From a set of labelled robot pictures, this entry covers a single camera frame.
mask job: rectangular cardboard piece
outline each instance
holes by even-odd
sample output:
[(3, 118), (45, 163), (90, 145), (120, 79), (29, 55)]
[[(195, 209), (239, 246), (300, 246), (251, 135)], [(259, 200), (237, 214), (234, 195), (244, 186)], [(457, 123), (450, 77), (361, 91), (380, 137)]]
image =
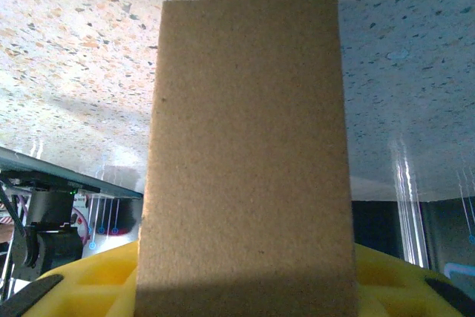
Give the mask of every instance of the rectangular cardboard piece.
[(137, 316), (356, 316), (336, 0), (163, 5)]

